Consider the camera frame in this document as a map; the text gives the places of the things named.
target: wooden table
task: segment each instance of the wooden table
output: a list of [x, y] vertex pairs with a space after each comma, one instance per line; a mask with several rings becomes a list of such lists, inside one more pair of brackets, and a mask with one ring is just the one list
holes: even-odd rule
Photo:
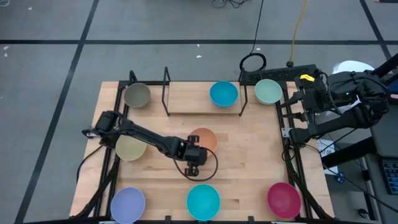
[[[96, 105], [93, 125], [102, 111], [113, 110], [118, 82], [103, 82]], [[288, 83], [289, 94], [295, 91]], [[172, 114], [167, 116], [161, 102], [162, 86], [150, 86], [151, 102], [143, 110], [129, 110], [128, 119], [161, 135], [186, 138], [195, 128], [212, 129], [219, 140], [216, 155], [219, 160], [217, 174], [204, 183], [214, 186], [221, 195], [221, 209], [214, 220], [280, 220], [267, 206], [267, 191], [276, 182], [288, 182], [285, 162], [281, 158], [282, 141], [275, 106], [261, 105], [254, 96], [254, 87], [248, 86], [248, 105], [242, 115], [237, 114]], [[122, 99], [120, 110], [123, 110]], [[299, 104], [293, 112], [301, 110]], [[296, 126], [306, 126], [300, 121]], [[99, 139], [89, 139], [85, 156], [98, 147]], [[315, 141], [310, 145], [316, 147]], [[100, 179], [105, 150], [88, 159], [80, 172], [70, 214], [77, 214], [89, 201]], [[320, 156], [312, 149], [301, 149], [307, 187], [324, 210], [333, 216]], [[186, 163], [179, 163], [181, 168]], [[198, 178], [211, 175], [214, 157], [200, 167]], [[121, 161], [116, 191], [124, 187], [141, 189], [146, 197], [146, 210], [141, 220], [192, 220], [185, 199], [195, 185], [175, 168], [173, 160], [148, 146], [144, 155], [132, 162]], [[107, 192], [103, 195], [101, 214], [104, 214]]]

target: yellow cable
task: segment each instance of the yellow cable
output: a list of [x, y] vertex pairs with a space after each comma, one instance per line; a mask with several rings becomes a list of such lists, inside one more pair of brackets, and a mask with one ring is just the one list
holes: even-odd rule
[[294, 28], [294, 35], [293, 35], [293, 41], [292, 41], [292, 51], [290, 52], [290, 61], [293, 62], [293, 54], [294, 54], [294, 41], [296, 40], [296, 33], [297, 33], [297, 28], [299, 28], [301, 18], [304, 15], [304, 10], [305, 7], [307, 6], [308, 0], [304, 0], [304, 5], [303, 8], [301, 9], [300, 17], [298, 17], [298, 21], [296, 23], [296, 27]]

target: gray bowl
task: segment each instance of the gray bowl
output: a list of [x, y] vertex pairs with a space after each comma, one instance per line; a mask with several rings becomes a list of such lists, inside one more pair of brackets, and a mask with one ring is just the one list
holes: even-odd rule
[[149, 87], [142, 83], [129, 86], [124, 92], [124, 102], [132, 108], [142, 108], [150, 101]]

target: bowl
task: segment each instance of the bowl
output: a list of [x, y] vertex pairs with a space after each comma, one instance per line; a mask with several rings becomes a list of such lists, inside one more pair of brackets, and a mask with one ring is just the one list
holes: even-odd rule
[[143, 83], [134, 83], [124, 91], [124, 102], [132, 108], [143, 108], [149, 101], [150, 90]]
[[212, 130], [208, 128], [196, 128], [190, 135], [199, 136], [199, 142], [195, 143], [196, 145], [205, 147], [211, 152], [216, 152], [218, 139], [217, 135]]
[[238, 89], [227, 81], [216, 82], [210, 88], [212, 102], [220, 107], [229, 107], [238, 99]]
[[264, 105], [271, 105], [282, 97], [282, 88], [274, 80], [261, 80], [254, 87], [257, 100]]
[[134, 161], [140, 158], [147, 144], [130, 136], [121, 135], [116, 142], [116, 154], [124, 161]]
[[145, 210], [145, 196], [134, 187], [120, 190], [111, 202], [112, 217], [120, 224], [130, 224], [137, 221]]
[[300, 213], [301, 198], [297, 190], [288, 183], [279, 182], [268, 190], [269, 208], [278, 217], [294, 218]]
[[218, 194], [217, 190], [211, 185], [196, 185], [188, 193], [188, 212], [196, 220], [211, 220], [217, 215], [220, 207], [220, 195]]

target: pale yellow bowl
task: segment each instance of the pale yellow bowl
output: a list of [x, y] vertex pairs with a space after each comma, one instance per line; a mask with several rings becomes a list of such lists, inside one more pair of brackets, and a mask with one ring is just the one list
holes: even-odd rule
[[147, 144], [130, 136], [120, 136], [116, 142], [116, 154], [124, 161], [134, 161], [140, 158]]

